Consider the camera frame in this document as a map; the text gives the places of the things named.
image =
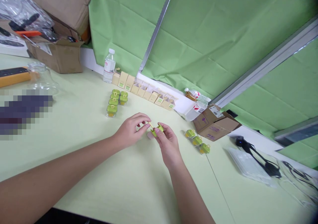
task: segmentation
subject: water bottle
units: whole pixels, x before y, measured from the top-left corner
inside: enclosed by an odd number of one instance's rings
[[[207,100],[198,101],[191,109],[186,113],[185,119],[186,121],[193,121],[197,118],[208,106]]]
[[[202,101],[203,103],[205,103],[206,101],[208,101],[208,102],[211,101],[210,98],[202,95],[200,92],[198,92],[196,90],[193,90],[193,89],[189,90],[189,88],[186,88],[185,92],[187,92],[187,91],[190,92],[192,97],[196,98],[198,101]]]
[[[109,54],[105,58],[103,81],[112,83],[116,62],[114,60],[115,50],[109,49]]]

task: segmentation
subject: right hand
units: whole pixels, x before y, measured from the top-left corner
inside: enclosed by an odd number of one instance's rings
[[[163,133],[155,128],[157,134],[156,140],[161,148],[163,162],[170,170],[180,164],[183,164],[183,160],[179,150],[178,139],[172,129],[163,123],[158,123],[163,127]]]

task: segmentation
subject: left hand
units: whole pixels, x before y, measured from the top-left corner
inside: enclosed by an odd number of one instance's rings
[[[144,113],[137,113],[124,121],[118,131],[113,135],[113,138],[122,148],[132,146],[150,127],[150,124],[146,124],[146,122],[151,122],[151,119]],[[141,123],[144,124],[144,126],[137,131],[136,126],[140,127]]]

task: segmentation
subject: clear plastic bag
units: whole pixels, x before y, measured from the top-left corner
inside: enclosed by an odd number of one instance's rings
[[[19,30],[37,30],[50,41],[56,39],[53,20],[32,0],[0,0],[0,17],[15,22]]]

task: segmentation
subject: small stick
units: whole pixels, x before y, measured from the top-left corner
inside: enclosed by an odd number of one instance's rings
[[[148,122],[148,124],[150,124],[151,128],[153,129],[153,126],[152,126],[152,124],[151,124],[150,122]]]

